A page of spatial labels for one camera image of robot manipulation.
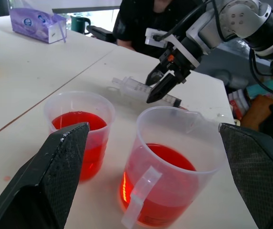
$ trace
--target red liquid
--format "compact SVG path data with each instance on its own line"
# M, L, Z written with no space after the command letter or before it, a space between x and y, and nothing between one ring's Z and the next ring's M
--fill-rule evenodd
M91 131L104 128L107 125L106 122L97 115L83 111L65 113L55 118L52 121L52 124L57 130L59 130L63 127L82 122L88 122L90 124ZM95 136L93 136L91 139L88 137L87 143L90 141L97 142L98 146L91 149L87 149L86 147L80 180L90 179L98 173L102 166L102 160L107 147L108 139L95 139Z
M158 144L147 144L147 146L160 158L171 163L174 166L196 171L194 166L180 153L166 146ZM126 171L123 173L121 181L120 196L123 206L128 207L130 203L130 194L134 186L129 180ZM138 221L151 227L167 227L171 225L188 207L188 205L179 207L167 207L156 204L145 199L143 208Z

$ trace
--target measuring cup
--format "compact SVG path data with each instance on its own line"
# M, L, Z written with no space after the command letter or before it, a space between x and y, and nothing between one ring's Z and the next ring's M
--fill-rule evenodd
M129 229L137 221L171 225L226 158L218 125L200 113L162 106L145 110L121 181L122 223Z
M57 117L70 112L87 112L94 117L98 116L106 124L103 128L91 130L90 120L82 120L90 123L80 176L80 180L87 180L95 176L102 166L115 110L106 98L98 94L64 92L51 97L44 106L44 116L48 122L49 132L57 131L53 124Z

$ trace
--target plastic syringe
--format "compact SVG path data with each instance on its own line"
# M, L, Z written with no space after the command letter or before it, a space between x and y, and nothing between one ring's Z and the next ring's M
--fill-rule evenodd
M140 83L131 77L125 77L123 80L113 78L112 83L119 87L122 96L127 95L144 103L147 101L152 89L150 86ZM181 102L181 99L166 95L163 99L152 104L155 106L180 107Z

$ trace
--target purple tissue box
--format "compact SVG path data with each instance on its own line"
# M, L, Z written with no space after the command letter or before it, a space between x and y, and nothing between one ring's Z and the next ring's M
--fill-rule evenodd
M14 8L10 10L12 30L46 43L63 39L61 28L66 37L66 18L57 14L49 15L42 11Z

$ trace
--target table surface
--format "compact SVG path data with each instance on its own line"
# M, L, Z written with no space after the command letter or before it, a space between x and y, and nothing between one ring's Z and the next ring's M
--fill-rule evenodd
M12 31L0 17L0 129L107 55L115 44L68 31L46 44Z

